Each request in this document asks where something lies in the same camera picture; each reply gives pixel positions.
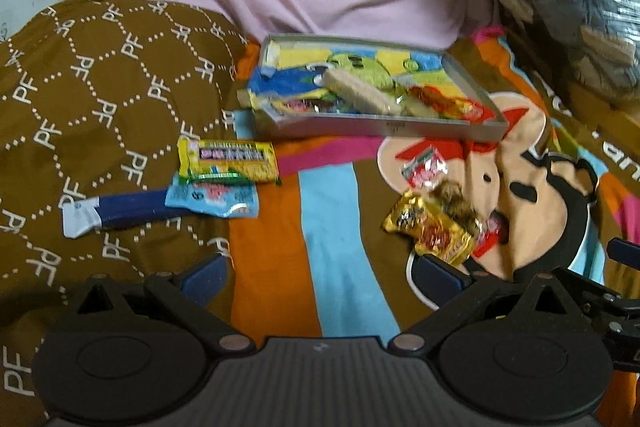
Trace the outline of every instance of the bed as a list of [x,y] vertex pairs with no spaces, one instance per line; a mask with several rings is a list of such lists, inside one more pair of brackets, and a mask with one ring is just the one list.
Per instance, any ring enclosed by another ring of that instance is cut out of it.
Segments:
[[[319,9],[325,1],[340,16]],[[0,328],[13,364],[5,364],[0,423],[31,427],[46,417],[28,368],[74,288],[94,273],[137,282],[213,256],[216,270],[193,279],[194,295],[257,343],[270,335],[386,342],[429,314],[420,258],[380,228],[406,188],[390,172],[407,149],[436,146],[465,195],[508,230],[463,269],[524,281],[565,266],[640,296],[636,274],[604,251],[613,237],[639,235],[640,190],[607,154],[623,146],[562,105],[544,63],[493,24],[493,0],[441,1],[67,0],[0,44],[0,248],[11,253],[0,259]],[[381,6],[382,16],[372,14]],[[282,185],[260,187],[257,219],[188,217],[63,237],[65,202],[165,187],[179,136],[251,136],[236,93],[266,33],[380,38],[383,18],[407,21],[385,24],[386,40],[449,48],[507,117],[503,142],[279,142]],[[616,374],[599,412],[607,426],[630,424],[635,383]]]

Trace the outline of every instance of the blue stick package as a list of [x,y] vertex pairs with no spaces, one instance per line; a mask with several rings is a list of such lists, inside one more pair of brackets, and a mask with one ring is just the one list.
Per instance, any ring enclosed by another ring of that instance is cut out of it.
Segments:
[[174,178],[165,206],[215,217],[258,217],[258,191],[252,185],[180,184]]

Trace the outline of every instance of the box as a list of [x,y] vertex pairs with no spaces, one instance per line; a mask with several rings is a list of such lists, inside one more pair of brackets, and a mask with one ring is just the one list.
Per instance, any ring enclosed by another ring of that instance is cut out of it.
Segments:
[[498,142],[506,133],[508,124],[488,94],[449,54],[442,50],[416,48],[406,44],[367,41],[305,34],[279,34],[265,39],[258,67],[261,71],[274,70],[271,52],[280,50],[339,49],[341,54],[367,54],[376,50],[408,52],[410,54],[439,55],[442,69],[461,89],[465,96],[489,108],[496,117],[483,123],[471,124],[463,120],[424,119],[414,117],[378,116],[367,114],[304,114],[288,116],[276,124],[263,111],[255,112],[255,132],[258,139],[302,138],[310,136],[396,136],[437,137],[442,139]]

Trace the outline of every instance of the robotic arm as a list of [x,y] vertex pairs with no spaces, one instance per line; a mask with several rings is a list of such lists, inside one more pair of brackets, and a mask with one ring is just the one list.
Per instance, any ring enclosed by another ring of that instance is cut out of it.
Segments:
[[[610,244],[611,257],[633,253]],[[94,276],[33,361],[46,427],[596,427],[612,371],[640,372],[640,301],[567,269],[516,285],[429,261],[457,295],[386,348],[257,349],[190,301],[184,277]]]

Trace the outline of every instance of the cartoon mouth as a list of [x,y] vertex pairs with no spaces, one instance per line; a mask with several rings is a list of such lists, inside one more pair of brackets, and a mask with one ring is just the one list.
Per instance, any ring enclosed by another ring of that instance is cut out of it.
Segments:
[[498,232],[498,244],[506,245],[509,242],[509,218],[499,210],[494,210],[487,223],[490,230]]

